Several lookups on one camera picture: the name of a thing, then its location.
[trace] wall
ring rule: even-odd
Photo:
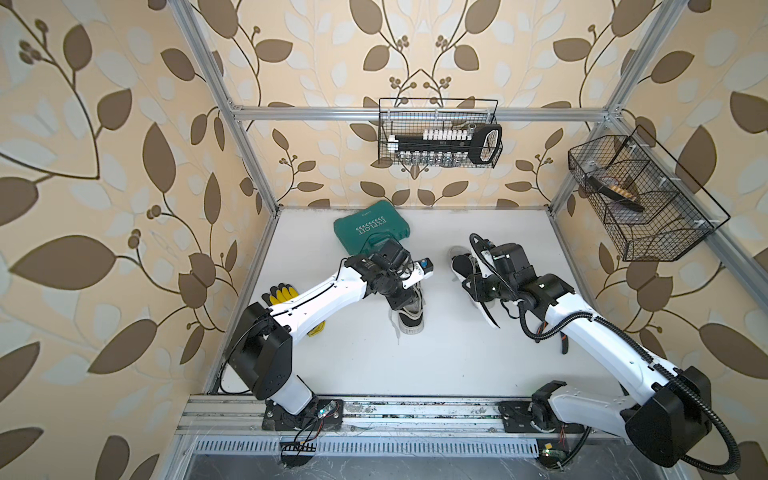
[[[473,97],[500,107],[599,108],[658,6],[651,0],[191,3],[234,101],[275,107],[375,107],[386,97],[406,105],[408,98],[428,97],[448,106],[446,98]],[[508,122],[504,155],[493,171],[404,172],[402,165],[372,166],[376,130],[368,124],[248,127],[281,203],[331,207],[367,206],[382,196],[409,207],[540,207],[566,175],[565,152],[587,133],[578,123]],[[297,174],[281,164],[288,157],[273,129],[287,139],[291,155],[316,168]],[[563,137],[542,158],[554,163],[538,175],[539,194],[526,184],[535,187],[536,180],[528,165],[538,168],[535,155],[560,129]],[[305,183],[284,197],[292,179]]]
[[[767,26],[762,1],[690,2],[625,111],[725,206],[733,219],[723,229],[766,268]],[[705,244],[674,263],[619,262],[581,195],[558,220],[601,311],[648,349],[710,377],[713,406],[744,457],[732,478],[768,477],[766,314]],[[724,452],[713,433],[692,455],[713,463]]]
[[[0,478],[159,470],[261,238],[163,7],[0,2]]]

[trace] wire basket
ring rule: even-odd
[[[677,175],[685,176],[698,190],[680,186],[648,154],[640,136],[606,135],[568,151],[568,169],[598,214],[624,261],[679,260],[730,215],[661,144],[674,160]],[[697,204],[706,200],[722,214],[704,213]]]
[[[502,153],[498,101],[379,99],[379,161],[403,167],[493,168]]]

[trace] brown leaf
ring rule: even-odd
[[[680,158],[675,168],[675,174],[683,180],[694,193],[707,184],[717,166],[717,149],[712,136],[701,125],[680,153]]]
[[[570,197],[568,197],[568,202],[565,205],[568,209],[568,215],[574,216],[574,212],[576,211],[576,197],[574,197],[573,194],[571,194]]]
[[[179,362],[179,365],[183,365],[192,360],[194,354],[200,349],[200,344],[203,342],[204,336],[205,329],[202,326],[198,325],[196,329],[192,330],[190,338],[187,339],[187,345],[184,346],[184,351],[181,353],[181,361]]]
[[[507,200],[506,198],[496,200],[496,210],[511,210],[517,207],[520,207],[520,205],[515,201]]]
[[[205,186],[205,198],[203,199],[203,210],[205,210],[205,218],[211,225],[216,223],[216,220],[219,220],[219,213],[221,212],[221,189],[219,188],[219,181],[216,179],[216,174],[211,174],[210,177],[208,177],[208,185]]]
[[[688,9],[695,13],[708,12],[712,8],[712,0],[688,0]]]
[[[650,121],[650,118],[637,117],[634,124],[638,127],[642,127],[637,129],[637,134],[648,144],[648,147],[655,147],[656,125],[654,125],[654,122]]]
[[[419,201],[427,207],[431,207],[435,204],[435,194],[430,190],[422,190],[419,188],[416,192],[416,196],[419,198]]]
[[[227,258],[224,260],[224,269],[227,272],[231,272],[235,267],[235,261],[237,260],[237,240],[233,241],[230,245],[230,249],[227,251]]]
[[[544,142],[544,148],[549,150],[550,148],[560,143],[560,140],[562,140],[562,138],[563,138],[563,129],[560,128],[556,132],[554,132],[552,135],[550,135],[547,141]]]
[[[687,51],[673,51],[666,54],[656,63],[650,73],[650,79],[658,84],[664,84],[681,76],[694,60],[694,55]]]
[[[730,114],[742,130],[758,134],[768,130],[768,101],[737,91],[730,94]]]
[[[216,134],[216,143],[219,144],[219,149],[224,151],[224,123],[220,118],[214,118],[214,133]]]
[[[315,168],[316,162],[314,160],[301,162],[299,166],[296,168],[300,172],[308,172]]]
[[[768,272],[768,248],[755,255],[755,261]]]
[[[39,285],[82,290],[103,279],[116,258],[102,242],[83,235],[59,237],[24,255],[10,272]]]
[[[640,331],[640,342],[643,346],[649,349],[651,352],[660,356],[663,359],[667,358],[667,354],[664,353],[664,349],[661,347],[659,339],[647,328]]]
[[[464,17],[467,32],[476,35],[491,26],[501,3],[502,0],[478,0],[473,3]]]
[[[22,383],[39,354],[40,342],[35,342],[0,357],[0,402]]]
[[[656,277],[656,270],[659,267],[657,259],[648,257],[647,262],[634,261],[627,268],[627,286],[632,290],[639,290]]]
[[[546,104],[541,108],[570,108],[570,107],[571,107],[571,102],[567,100],[563,100],[563,101],[553,101],[552,103]]]
[[[293,50],[293,43],[285,40],[262,40],[256,44],[256,56],[269,63],[278,63],[285,60]]]
[[[621,61],[621,69],[619,69],[619,74],[624,74],[624,70],[627,70],[627,65],[629,65],[630,60],[632,60],[632,56],[634,55],[634,50],[631,48],[627,50],[627,54],[624,56],[624,60]]]
[[[176,180],[176,161],[163,131],[157,124],[152,124],[147,131],[141,156],[149,179],[159,191],[167,194]]]
[[[178,48],[169,48],[160,52],[168,70],[177,78],[184,81],[194,80],[194,67],[187,54]]]
[[[592,44],[583,38],[563,38],[552,44],[554,54],[562,61],[584,60],[592,49]]]
[[[118,480],[128,467],[131,449],[128,442],[119,435],[110,435],[101,449],[96,465],[95,480]]]
[[[203,286],[211,286],[216,281],[216,266],[214,261],[205,253],[192,253],[190,255],[192,274],[197,277]]]
[[[466,180],[453,182],[452,184],[445,185],[445,188],[442,189],[442,196],[455,197],[456,195],[463,194],[464,190],[466,190],[468,186],[469,186],[469,182]]]
[[[373,161],[371,167],[374,168],[390,168],[394,161],[389,157],[381,157],[380,159]]]
[[[469,45],[457,45],[453,51],[453,61],[463,71],[475,71],[480,69],[480,60],[474,48]]]
[[[621,0],[611,19],[611,30],[617,37],[629,35],[639,27],[654,7],[654,0]]]
[[[211,54],[214,56],[214,61],[216,62],[216,68],[219,69],[219,75],[222,77],[224,76],[224,62],[221,61],[221,54],[218,50],[214,50],[211,52]]]
[[[360,182],[360,188],[371,197],[386,197],[384,187],[373,182]]]
[[[515,166],[518,168],[518,170],[522,170],[524,172],[533,171],[533,164],[527,160],[518,160],[515,162]]]
[[[237,33],[237,11],[230,0],[197,0],[205,21],[219,35],[232,38]]]
[[[355,132],[355,135],[365,141],[376,141],[379,138],[379,134],[376,133],[376,129],[368,124],[351,124],[349,128],[352,128],[352,131]]]
[[[144,355],[156,334],[157,324],[152,320],[141,319],[133,322],[101,349],[88,371],[106,375],[124,369]]]
[[[167,0],[147,0],[147,6],[152,10],[162,10],[165,8],[166,2]]]
[[[323,184],[316,184],[315,182],[299,182],[299,184],[296,185],[296,188],[302,192],[313,192],[323,188]]]
[[[154,472],[154,467],[157,465],[157,460],[160,458],[160,454],[156,453],[150,458],[144,460],[141,465],[136,467],[133,474],[128,480],[149,480]]]
[[[253,181],[251,181],[250,177],[245,177],[240,182],[240,189],[243,191],[246,197],[253,195]]]
[[[331,200],[329,198],[321,198],[319,200],[309,202],[307,206],[312,208],[331,208]]]
[[[0,433],[0,468],[16,460],[38,441],[43,429],[25,427]]]
[[[637,303],[649,312],[658,312],[667,306],[672,295],[671,276],[655,276],[637,291]]]
[[[83,25],[75,25],[64,36],[64,58],[74,71],[82,70],[91,61],[91,39]]]
[[[205,131],[208,129],[208,116],[199,114],[192,120],[190,128],[190,140],[192,145],[197,145],[205,138]]]
[[[20,177],[0,178],[0,226],[29,212],[39,197],[35,182]]]
[[[275,143],[277,144],[277,146],[282,148],[283,150],[288,150],[290,148],[288,144],[288,140],[276,128],[272,130],[272,140],[275,140]]]
[[[459,102],[458,105],[456,105],[456,108],[474,108],[475,107],[475,97],[469,97],[465,98],[461,102]]]
[[[410,190],[397,190],[394,194],[392,194],[392,205],[399,207],[400,205],[403,205],[405,202],[407,202],[410,196]]]
[[[389,47],[386,45],[375,45],[368,51],[366,59],[362,61],[362,69],[365,71],[379,71],[386,66],[387,62],[389,62]]]
[[[741,467],[736,470],[736,477],[739,480],[768,478],[768,461],[759,443],[741,442],[739,451],[741,452]]]
[[[179,291],[184,304],[191,309],[200,308],[208,298],[208,292],[192,273],[179,273]]]
[[[531,182],[512,182],[511,184],[505,184],[504,186],[513,192],[527,192],[533,188]]]
[[[706,348],[728,368],[756,379],[768,379],[768,355],[729,326],[708,323],[699,329]]]
[[[603,271],[608,275],[611,275],[616,270],[614,257],[602,242],[600,242],[600,247],[598,248],[598,259],[600,259],[600,266],[603,267]]]
[[[381,8],[371,0],[349,0],[349,10],[358,28],[368,35],[379,33],[382,29]]]
[[[131,89],[116,91],[105,95],[96,107],[98,120],[107,130],[117,130],[122,127],[131,114],[133,95]]]

